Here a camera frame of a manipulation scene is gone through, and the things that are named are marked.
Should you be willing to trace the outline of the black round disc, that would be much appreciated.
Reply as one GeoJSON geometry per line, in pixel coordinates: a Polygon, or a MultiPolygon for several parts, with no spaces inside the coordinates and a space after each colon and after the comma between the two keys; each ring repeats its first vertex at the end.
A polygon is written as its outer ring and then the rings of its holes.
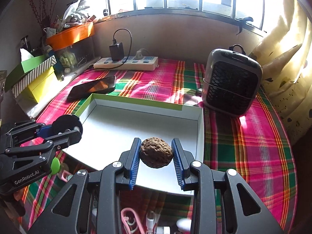
{"type": "Polygon", "coordinates": [[[82,123],[78,116],[76,115],[62,115],[58,117],[52,123],[52,133],[53,135],[64,133],[71,130],[77,130],[81,134],[83,133],[82,123]]]}

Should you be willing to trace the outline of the green mushroom suction holder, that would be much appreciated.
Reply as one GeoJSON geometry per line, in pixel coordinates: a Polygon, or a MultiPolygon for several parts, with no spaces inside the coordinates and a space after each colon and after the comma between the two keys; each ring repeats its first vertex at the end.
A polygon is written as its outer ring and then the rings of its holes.
{"type": "Polygon", "coordinates": [[[61,166],[60,166],[60,161],[57,157],[53,158],[51,162],[50,170],[51,170],[51,175],[56,175],[57,173],[60,172],[61,166]]]}

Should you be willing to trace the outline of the brown walnut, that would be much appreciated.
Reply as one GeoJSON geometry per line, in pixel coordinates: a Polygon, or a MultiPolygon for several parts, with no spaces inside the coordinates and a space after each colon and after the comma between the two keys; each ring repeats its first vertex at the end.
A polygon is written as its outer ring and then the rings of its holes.
{"type": "Polygon", "coordinates": [[[150,137],[141,143],[140,159],[150,168],[162,168],[173,159],[173,151],[163,139],[150,137]]]}

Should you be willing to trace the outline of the pink carabiner clip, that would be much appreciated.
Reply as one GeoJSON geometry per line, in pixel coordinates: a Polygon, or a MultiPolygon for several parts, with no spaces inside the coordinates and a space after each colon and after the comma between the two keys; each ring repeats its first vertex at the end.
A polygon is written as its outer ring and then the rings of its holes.
{"type": "Polygon", "coordinates": [[[135,210],[133,210],[132,208],[124,208],[121,210],[121,222],[125,233],[145,234],[144,227],[140,221],[140,218],[135,210]]]}

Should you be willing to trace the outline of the white green shallow box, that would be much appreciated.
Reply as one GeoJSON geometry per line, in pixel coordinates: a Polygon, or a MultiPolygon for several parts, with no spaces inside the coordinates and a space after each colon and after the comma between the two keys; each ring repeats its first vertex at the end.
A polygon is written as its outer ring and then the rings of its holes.
{"type": "Polygon", "coordinates": [[[82,138],[65,152],[95,170],[118,161],[136,137],[159,137],[168,144],[178,138],[194,159],[204,160],[204,116],[200,107],[92,94],[75,114],[82,123],[82,138]]]}

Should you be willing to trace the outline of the yellow box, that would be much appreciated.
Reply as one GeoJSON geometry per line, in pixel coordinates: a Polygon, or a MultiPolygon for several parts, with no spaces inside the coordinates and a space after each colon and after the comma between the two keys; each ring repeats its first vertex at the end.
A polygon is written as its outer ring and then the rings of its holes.
{"type": "Polygon", "coordinates": [[[23,98],[28,99],[34,103],[39,103],[49,91],[58,83],[54,67],[51,66],[48,70],[43,72],[34,81],[32,81],[22,92],[23,98]]]}

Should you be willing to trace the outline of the black smartphone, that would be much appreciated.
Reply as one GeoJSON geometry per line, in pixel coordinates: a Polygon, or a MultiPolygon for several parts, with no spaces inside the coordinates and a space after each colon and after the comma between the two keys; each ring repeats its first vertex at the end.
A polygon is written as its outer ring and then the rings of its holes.
{"type": "Polygon", "coordinates": [[[110,76],[74,86],[67,97],[67,101],[88,98],[91,94],[109,94],[115,90],[116,77],[110,76]]]}

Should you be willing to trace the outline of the green striped box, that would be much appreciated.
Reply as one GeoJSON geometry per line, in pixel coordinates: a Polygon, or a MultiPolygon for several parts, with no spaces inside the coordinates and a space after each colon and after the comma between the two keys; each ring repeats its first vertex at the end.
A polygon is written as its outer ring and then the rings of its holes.
{"type": "Polygon", "coordinates": [[[5,92],[12,90],[16,98],[30,83],[56,64],[55,56],[41,55],[20,62],[7,76],[5,92]]]}

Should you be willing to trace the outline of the orange tray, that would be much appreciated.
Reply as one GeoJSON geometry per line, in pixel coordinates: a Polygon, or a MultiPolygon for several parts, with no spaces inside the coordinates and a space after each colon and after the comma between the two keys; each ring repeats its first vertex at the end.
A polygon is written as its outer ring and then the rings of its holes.
{"type": "Polygon", "coordinates": [[[45,43],[52,47],[54,51],[58,51],[93,36],[94,34],[94,24],[93,22],[89,22],[55,34],[47,38],[45,43]]]}

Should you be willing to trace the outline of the black grey small heater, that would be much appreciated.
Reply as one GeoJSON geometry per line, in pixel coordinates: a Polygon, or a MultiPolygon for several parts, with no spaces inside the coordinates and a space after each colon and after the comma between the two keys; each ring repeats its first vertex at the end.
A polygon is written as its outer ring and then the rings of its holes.
{"type": "Polygon", "coordinates": [[[240,44],[210,52],[203,77],[202,101],[233,117],[247,113],[260,88],[263,70],[240,44]]]}

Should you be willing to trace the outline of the white power strip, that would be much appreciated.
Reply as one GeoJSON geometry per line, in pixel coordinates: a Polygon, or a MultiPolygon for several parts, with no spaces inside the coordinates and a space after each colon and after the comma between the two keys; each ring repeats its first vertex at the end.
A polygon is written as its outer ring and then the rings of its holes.
{"type": "Polygon", "coordinates": [[[121,61],[113,61],[111,57],[101,58],[99,61],[94,63],[94,69],[103,70],[137,70],[137,71],[153,71],[159,65],[158,57],[143,57],[140,60],[134,59],[134,57],[129,57],[127,61],[124,57],[121,61]]]}

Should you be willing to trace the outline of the white plug on strip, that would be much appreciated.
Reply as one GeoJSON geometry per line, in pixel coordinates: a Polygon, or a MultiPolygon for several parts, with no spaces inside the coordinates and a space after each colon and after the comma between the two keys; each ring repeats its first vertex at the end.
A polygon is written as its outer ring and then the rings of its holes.
{"type": "Polygon", "coordinates": [[[149,55],[149,51],[145,48],[141,48],[137,50],[136,55],[134,56],[134,60],[141,60],[144,57],[144,54],[149,55]]]}

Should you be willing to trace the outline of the black charger adapter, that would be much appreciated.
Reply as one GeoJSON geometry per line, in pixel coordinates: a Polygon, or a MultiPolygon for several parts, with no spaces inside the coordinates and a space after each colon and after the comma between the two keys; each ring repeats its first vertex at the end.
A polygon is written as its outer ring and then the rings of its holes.
{"type": "Polygon", "coordinates": [[[115,38],[113,38],[112,45],[109,46],[109,51],[113,61],[120,61],[124,58],[123,44],[121,42],[117,42],[115,38]]]}

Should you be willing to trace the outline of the cream patterned curtain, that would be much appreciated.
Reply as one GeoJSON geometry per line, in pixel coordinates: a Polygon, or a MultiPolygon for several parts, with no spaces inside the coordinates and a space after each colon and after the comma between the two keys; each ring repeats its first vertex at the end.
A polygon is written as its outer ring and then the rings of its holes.
{"type": "Polygon", "coordinates": [[[291,144],[311,128],[311,20],[297,0],[271,0],[269,32],[250,57],[263,70],[262,86],[291,144]]]}

